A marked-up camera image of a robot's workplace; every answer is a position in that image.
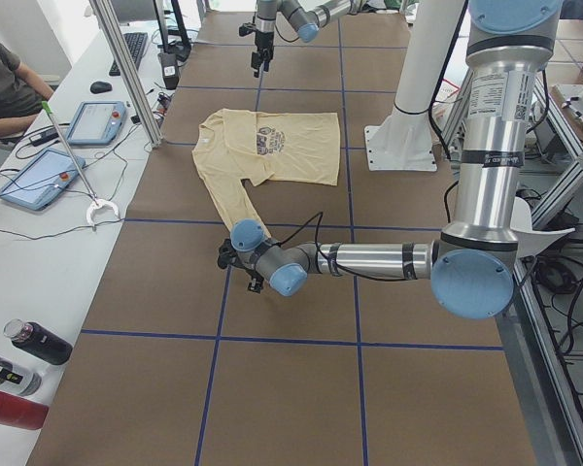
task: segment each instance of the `computer mouse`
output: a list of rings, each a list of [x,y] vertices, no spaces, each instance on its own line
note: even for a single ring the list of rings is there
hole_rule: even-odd
[[[105,81],[96,81],[90,85],[90,91],[93,94],[101,94],[102,92],[108,92],[110,90],[113,90],[113,85],[106,83]]]

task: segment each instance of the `red bottle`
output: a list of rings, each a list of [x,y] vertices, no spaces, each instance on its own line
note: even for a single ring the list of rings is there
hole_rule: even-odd
[[[48,407],[0,391],[0,424],[37,430],[43,427]]]

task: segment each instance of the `bottle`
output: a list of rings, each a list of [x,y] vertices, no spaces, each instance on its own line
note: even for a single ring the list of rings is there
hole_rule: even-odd
[[[14,347],[56,366],[67,362],[73,349],[37,322],[22,322],[18,318],[4,326],[4,336],[11,339]]]
[[[41,376],[0,357],[0,390],[19,396],[32,395],[41,385]]]
[[[37,430],[43,427],[48,407],[0,391],[0,424]]]

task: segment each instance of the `keyboard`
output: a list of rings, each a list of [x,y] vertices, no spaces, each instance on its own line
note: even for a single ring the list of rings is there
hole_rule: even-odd
[[[147,33],[146,32],[126,32],[123,34],[125,41],[127,42],[127,48],[129,53],[132,55],[136,69],[140,66],[140,61],[145,53],[145,45],[147,44]],[[117,62],[113,62],[113,66],[108,72],[110,76],[119,76],[119,66]]]

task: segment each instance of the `white table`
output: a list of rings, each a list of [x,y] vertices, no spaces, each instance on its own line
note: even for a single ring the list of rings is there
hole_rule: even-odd
[[[157,47],[152,43],[153,30],[149,32],[149,47],[139,68],[143,88],[154,104],[160,89],[154,82],[163,84]],[[100,33],[67,75],[50,104],[56,118],[67,122],[82,101],[128,101],[127,90],[121,77],[109,77],[112,56],[105,38]],[[92,94],[90,84],[106,81],[113,85],[111,92]],[[129,115],[135,115],[133,107]],[[40,115],[31,130],[50,124],[46,115]],[[127,134],[133,126],[127,119],[118,138]],[[141,178],[150,145],[144,130],[139,127],[119,147],[119,154],[128,161],[124,179],[114,201],[120,207],[121,216],[131,201]],[[20,155],[34,153],[27,148]],[[90,163],[99,149],[76,150]],[[14,155],[6,160],[3,168],[21,168],[27,160],[17,160]],[[86,169],[86,175],[97,194],[108,199],[117,185],[123,162],[113,155]],[[0,177],[0,187],[6,183]],[[77,179],[69,189],[86,191],[82,180]],[[53,204],[40,213],[13,207],[0,200],[0,228],[39,236],[57,233],[86,224],[86,208],[90,199],[83,194],[63,193]],[[111,210],[104,209],[95,215],[96,221],[112,220]],[[28,241],[0,233],[0,355],[24,367],[39,372],[43,383],[37,393],[28,399],[50,405],[56,392],[64,366],[51,366],[44,361],[16,349],[2,335],[4,324],[12,318],[33,320],[71,342],[76,342],[89,305],[106,267],[122,223],[107,224],[97,228],[76,231],[57,238]],[[40,431],[27,431],[0,425],[0,465],[18,466],[26,463]]]

